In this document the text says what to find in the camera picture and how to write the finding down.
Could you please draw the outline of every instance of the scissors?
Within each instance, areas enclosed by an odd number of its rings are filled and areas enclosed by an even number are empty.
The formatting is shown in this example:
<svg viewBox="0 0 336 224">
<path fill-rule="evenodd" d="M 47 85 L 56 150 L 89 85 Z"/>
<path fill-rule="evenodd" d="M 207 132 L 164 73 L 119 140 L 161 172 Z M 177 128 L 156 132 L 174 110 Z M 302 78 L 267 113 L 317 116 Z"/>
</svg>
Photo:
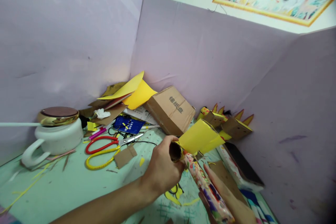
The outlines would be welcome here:
<svg viewBox="0 0 336 224">
<path fill-rule="evenodd" d="M 85 162 L 86 164 L 86 167 L 89 169 L 89 170 L 99 170 L 99 169 L 103 169 L 104 167 L 108 166 L 110 163 L 112 163 L 112 161 L 114 160 L 114 156 L 117 155 L 119 152 L 120 152 L 120 148 L 121 146 L 125 145 L 125 144 L 128 144 L 129 142 L 132 142 L 134 141 L 135 139 L 141 137 L 143 134 L 139 134 L 139 135 L 136 135 L 136 136 L 133 136 L 133 137 L 130 137 L 130 138 L 125 138 L 125 139 L 121 139 L 121 140 L 118 140 L 118 138 L 116 137 L 113 137 L 113 136 L 101 136 L 101 137 L 97 137 L 95 139 L 93 139 L 86 147 L 85 149 L 85 152 L 87 154 L 92 154 L 91 156 L 89 156 Z M 101 148 L 98 148 L 96 150 L 91 150 L 89 151 L 89 147 L 91 146 L 91 144 L 93 144 L 94 142 L 97 142 L 98 140 L 100 139 L 111 139 L 112 142 L 111 143 L 108 143 L 106 145 L 104 145 L 103 147 Z M 107 147 L 113 145 L 113 144 L 116 144 L 117 147 L 113 148 L 113 149 L 107 149 L 107 150 L 104 150 L 106 149 Z M 116 153 L 113 155 L 113 157 L 107 161 L 105 164 L 103 165 L 100 165 L 100 166 L 92 166 L 90 165 L 90 159 L 93 158 L 93 157 L 96 157 L 96 156 L 99 156 L 99 155 L 102 155 L 102 154 L 105 154 L 105 153 L 110 153 L 110 152 L 114 152 L 116 151 Z"/>
</svg>

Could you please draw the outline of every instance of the cardboard spike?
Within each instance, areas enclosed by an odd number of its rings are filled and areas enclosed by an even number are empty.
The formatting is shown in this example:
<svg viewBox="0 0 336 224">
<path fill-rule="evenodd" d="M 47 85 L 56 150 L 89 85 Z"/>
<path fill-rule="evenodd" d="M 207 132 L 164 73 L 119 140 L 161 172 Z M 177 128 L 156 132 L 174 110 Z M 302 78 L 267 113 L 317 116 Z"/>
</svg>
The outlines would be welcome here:
<svg viewBox="0 0 336 224">
<path fill-rule="evenodd" d="M 248 126 L 252 122 L 253 118 L 254 118 L 254 114 L 247 117 L 242 123 Z"/>
<path fill-rule="evenodd" d="M 242 109 L 238 114 L 235 115 L 235 118 L 240 121 L 242 115 L 244 113 L 244 109 Z"/>
<path fill-rule="evenodd" d="M 223 115 L 223 113 L 224 113 L 224 108 L 225 108 L 225 106 L 223 106 L 223 107 L 218 111 L 217 114 Z"/>
<path fill-rule="evenodd" d="M 214 108 L 211 110 L 212 113 L 217 113 L 217 106 L 218 106 L 218 104 L 216 103 L 216 105 L 214 106 Z"/>
</svg>

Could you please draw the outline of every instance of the small cardboard box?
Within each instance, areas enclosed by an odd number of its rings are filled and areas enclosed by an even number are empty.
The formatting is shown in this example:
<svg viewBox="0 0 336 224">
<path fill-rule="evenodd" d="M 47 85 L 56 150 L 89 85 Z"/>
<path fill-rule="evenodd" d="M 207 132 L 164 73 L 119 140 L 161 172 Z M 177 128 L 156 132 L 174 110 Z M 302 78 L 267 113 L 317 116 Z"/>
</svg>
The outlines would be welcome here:
<svg viewBox="0 0 336 224">
<path fill-rule="evenodd" d="M 175 136 L 181 136 L 187 131 L 196 113 L 174 86 L 153 95 L 145 108 L 167 135 Z"/>
<path fill-rule="evenodd" d="M 222 130 L 227 135 L 231 136 L 233 140 L 240 140 L 253 132 L 251 128 L 234 117 L 231 117 L 226 122 L 223 122 L 221 127 Z"/>
<path fill-rule="evenodd" d="M 214 128 L 217 128 L 223 121 L 225 116 L 209 111 L 209 113 L 204 116 L 203 120 L 210 123 Z"/>
</svg>

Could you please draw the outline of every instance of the white stick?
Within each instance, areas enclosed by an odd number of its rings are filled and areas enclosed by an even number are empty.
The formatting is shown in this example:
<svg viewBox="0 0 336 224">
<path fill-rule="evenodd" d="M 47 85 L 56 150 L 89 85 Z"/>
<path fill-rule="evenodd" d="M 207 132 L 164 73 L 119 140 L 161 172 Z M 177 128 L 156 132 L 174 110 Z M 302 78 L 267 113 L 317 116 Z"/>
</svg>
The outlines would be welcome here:
<svg viewBox="0 0 336 224">
<path fill-rule="evenodd" d="M 20 127 L 20 126 L 26 126 L 26 127 L 37 127 L 42 126 L 42 124 L 37 122 L 0 122 L 0 127 Z"/>
<path fill-rule="evenodd" d="M 141 130 L 142 130 L 142 129 L 145 130 L 145 129 L 148 129 L 148 128 L 160 128 L 160 127 L 161 127 L 160 125 L 143 126 L 143 127 L 141 128 Z"/>
</svg>

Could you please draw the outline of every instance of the floral wrapping paper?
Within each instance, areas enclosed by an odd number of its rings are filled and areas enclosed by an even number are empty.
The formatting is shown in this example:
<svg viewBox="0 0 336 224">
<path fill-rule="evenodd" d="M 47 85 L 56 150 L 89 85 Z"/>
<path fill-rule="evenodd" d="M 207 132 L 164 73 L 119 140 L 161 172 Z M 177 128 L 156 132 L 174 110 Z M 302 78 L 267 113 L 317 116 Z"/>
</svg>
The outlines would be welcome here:
<svg viewBox="0 0 336 224">
<path fill-rule="evenodd" d="M 185 153 L 184 161 L 187 164 L 188 169 L 197 186 L 206 197 L 210 206 L 210 211 L 216 222 L 219 224 L 233 223 L 235 220 L 232 214 L 224 203 L 222 197 L 215 189 L 214 185 L 210 182 L 208 176 L 205 175 L 204 171 L 202 170 L 194 156 L 190 153 Z"/>
</svg>

